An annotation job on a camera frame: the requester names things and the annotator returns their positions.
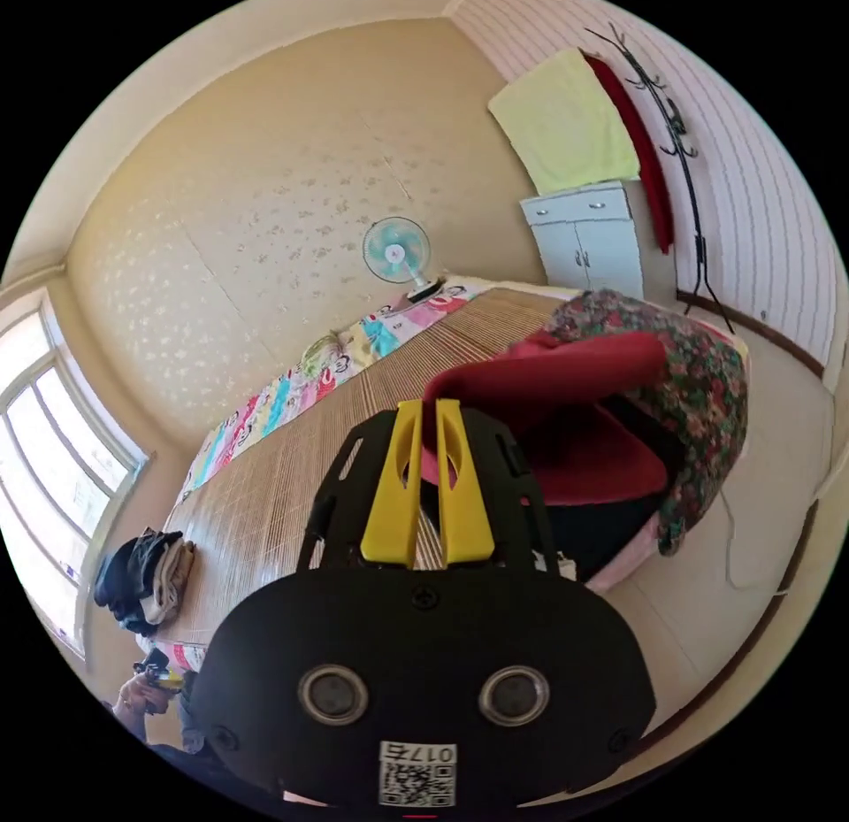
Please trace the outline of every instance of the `window sill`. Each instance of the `window sill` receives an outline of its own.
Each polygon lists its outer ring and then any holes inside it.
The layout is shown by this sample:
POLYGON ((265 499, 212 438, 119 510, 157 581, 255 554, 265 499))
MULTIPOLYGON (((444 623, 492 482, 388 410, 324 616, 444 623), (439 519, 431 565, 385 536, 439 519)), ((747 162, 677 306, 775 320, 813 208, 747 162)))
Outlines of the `window sill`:
MULTIPOLYGON (((114 506, 111 512, 109 512, 110 508, 107 507, 107 510, 103 514, 100 524, 97 526, 95 534, 88 545, 86 556, 83 558, 82 561, 82 570, 80 571, 80 585, 77 589, 77 606, 76 611, 74 613, 76 627, 76 629, 74 630, 74 636, 77 642, 80 643, 83 650, 83 654, 79 656, 85 662, 86 667, 89 671, 93 671, 91 662, 91 638, 88 634, 91 629, 91 625, 89 624, 90 613, 91 608, 94 604, 94 597, 92 596, 92 591, 94 589, 95 579, 101 560, 103 559, 104 549, 109 544, 110 539, 114 535, 115 527, 120 520, 121 514, 124 511, 126 503, 133 496, 135 490, 138 488, 139 483, 142 481, 145 473, 147 472, 149 465, 156 458, 156 455, 157 454, 155 451, 149 454, 147 459, 135 473, 132 479, 132 483, 127 489, 127 491, 120 497, 116 497, 113 499, 114 506)), ((70 648, 71 651, 74 651, 74 653, 76 653, 75 649, 72 646, 68 646, 68 648, 70 648)))

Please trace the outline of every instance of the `floral blanket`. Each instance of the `floral blanket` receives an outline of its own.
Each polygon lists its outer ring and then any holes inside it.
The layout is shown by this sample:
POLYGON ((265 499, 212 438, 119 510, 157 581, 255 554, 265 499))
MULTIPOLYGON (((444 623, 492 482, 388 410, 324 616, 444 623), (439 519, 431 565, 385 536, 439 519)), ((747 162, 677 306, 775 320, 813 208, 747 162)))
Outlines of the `floral blanket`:
POLYGON ((306 412, 341 383, 373 365, 427 327, 468 303, 486 285, 446 285, 439 294, 409 305, 406 297, 383 306, 338 333, 310 345, 294 367, 210 430, 192 462, 178 501, 214 477, 249 447, 306 412))
POLYGON ((671 556, 708 511, 743 450, 748 424, 744 355, 709 325, 607 289, 559 306, 545 329, 561 342, 652 333, 665 347, 666 377, 627 396, 686 447, 684 468, 659 511, 658 549, 671 556))

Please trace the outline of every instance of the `window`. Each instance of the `window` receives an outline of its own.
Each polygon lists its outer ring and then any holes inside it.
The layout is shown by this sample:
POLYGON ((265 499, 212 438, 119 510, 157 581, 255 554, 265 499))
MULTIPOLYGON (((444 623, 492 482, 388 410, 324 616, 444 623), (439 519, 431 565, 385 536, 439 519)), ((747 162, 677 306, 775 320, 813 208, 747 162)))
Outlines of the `window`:
POLYGON ((58 338, 43 308, 0 332, 0 531, 30 601, 82 655, 83 573, 143 455, 96 416, 58 338))

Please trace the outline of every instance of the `window frame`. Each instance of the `window frame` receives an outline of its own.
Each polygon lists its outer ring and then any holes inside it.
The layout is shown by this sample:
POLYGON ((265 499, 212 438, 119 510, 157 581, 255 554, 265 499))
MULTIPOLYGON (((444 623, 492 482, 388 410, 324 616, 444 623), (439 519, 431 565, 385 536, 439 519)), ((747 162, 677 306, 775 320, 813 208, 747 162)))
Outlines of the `window frame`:
POLYGON ((7 434, 10 436, 12 447, 18 459, 29 471, 30 478, 38 487, 40 492, 50 502, 55 513, 85 542, 86 551, 80 566, 79 580, 74 580, 63 567, 53 558, 53 556, 44 548, 38 537, 34 535, 25 519, 21 516, 18 505, 13 500, 11 494, 6 489, 2 480, 0 480, 0 495, 4 495, 9 503, 12 511, 19 519, 21 525, 26 530, 29 538, 35 547, 42 553, 48 562, 66 579, 69 580, 77 590, 77 600, 74 609, 74 629, 73 640, 64 637, 54 622, 48 619, 46 613, 38 606, 35 600, 26 592, 27 599, 33 605, 36 615, 43 624, 48 628, 50 634, 61 641, 68 649, 70 649, 77 657, 86 660, 86 635, 85 621, 88 613, 88 595, 93 585, 93 580, 96 575, 96 565, 99 562, 103 547, 109 538, 112 526, 123 509, 127 498, 132 493, 135 484, 138 482, 142 472, 148 465, 152 454, 145 453, 138 445, 133 442, 129 436, 120 430, 117 422, 109 418, 108 421, 101 415, 98 409, 92 405, 96 400, 96 395, 87 382, 84 381, 82 373, 77 366, 76 360, 73 358, 68 349, 65 339, 58 327, 55 312, 50 305, 50 297, 46 289, 41 289, 41 293, 35 295, 31 304, 26 310, 20 313, 18 317, 9 320, 6 323, 0 324, 0 337, 12 330, 24 320, 37 315, 44 335, 47 339, 48 350, 29 365, 24 371, 19 373, 6 388, 0 391, 0 423, 5 426, 7 434), (100 476, 86 463, 84 457, 77 452, 74 446, 70 443, 67 436, 62 432, 56 419, 53 417, 50 409, 45 403, 42 394, 37 386, 38 379, 48 371, 56 371, 57 377, 62 386, 68 393, 74 408, 80 413, 83 419, 88 424, 95 436, 105 445, 109 452, 118 460, 118 462, 127 469, 125 478, 121 481, 118 488, 114 491, 110 489, 100 476), (35 472, 33 466, 30 465, 27 455, 20 445, 18 436, 14 431, 11 419, 8 415, 8 410, 12 404, 27 390, 32 388, 33 394, 39 407, 44 412, 51 429, 57 435, 58 439, 65 446, 68 453, 73 458, 74 462, 81 470, 95 483, 95 485, 107 496, 108 502, 103 510, 95 529, 89 537, 84 530, 78 527, 70 516, 65 513, 62 507, 54 500, 53 496, 44 486, 41 478, 35 472), (85 391, 90 391, 95 401, 89 399, 85 391), (114 426, 120 430, 121 437, 119 438, 115 432, 110 429, 114 426))

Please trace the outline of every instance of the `coat rack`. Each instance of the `coat rack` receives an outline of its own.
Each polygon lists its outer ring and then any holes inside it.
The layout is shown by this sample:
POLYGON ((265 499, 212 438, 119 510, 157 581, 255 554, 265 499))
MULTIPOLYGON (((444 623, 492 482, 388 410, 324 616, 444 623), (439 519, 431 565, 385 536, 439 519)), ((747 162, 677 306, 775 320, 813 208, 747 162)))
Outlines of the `coat rack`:
MULTIPOLYGON (((725 314, 725 309, 723 305, 719 302, 714 290, 710 287, 710 282, 708 280, 708 245, 705 241, 705 236, 701 232, 701 216, 699 215, 699 204, 696 201, 696 191, 692 184, 692 176, 690 175, 690 166, 687 164, 688 158, 696 158, 699 155, 699 152, 691 147, 687 149, 684 146, 681 138, 683 135, 687 134, 686 125, 684 123, 684 119, 681 117, 681 112, 678 110, 675 103, 669 99, 669 96, 664 94, 664 98, 661 98, 661 91, 666 90, 666 85, 661 84, 660 76, 654 76, 652 79, 651 76, 643 69, 643 65, 634 57, 634 54, 631 50, 625 46, 625 35, 621 32, 616 31, 616 27, 613 23, 610 23, 610 30, 613 33, 614 40, 610 40, 609 37, 600 34, 599 32, 593 31, 591 28, 586 28, 591 35, 595 35, 600 38, 605 43, 609 43, 611 46, 616 47, 619 54, 631 65, 634 73, 637 74, 638 78, 634 79, 626 79, 631 85, 633 85, 637 90, 648 90, 652 95, 652 99, 654 100, 654 104, 661 110, 663 115, 663 119, 666 122, 666 129, 669 132, 669 138, 672 141, 672 149, 669 150, 666 147, 661 146, 660 150, 665 152, 668 156, 677 156, 678 160, 681 162, 681 169, 684 171, 684 178, 687 183, 687 191, 690 195, 690 205, 692 207, 692 223, 695 232, 695 242, 696 242, 696 287, 692 290, 693 295, 695 296, 699 292, 699 288, 701 288, 701 283, 704 281, 705 288, 710 293, 711 297, 714 299, 714 303, 716 303, 719 308, 719 312, 722 314, 723 319, 725 321, 725 325, 729 328, 732 334, 734 334, 734 327, 731 325, 731 322, 728 319, 728 316, 725 314)), ((687 304, 687 308, 684 310, 684 314, 689 314, 692 304, 687 304)))

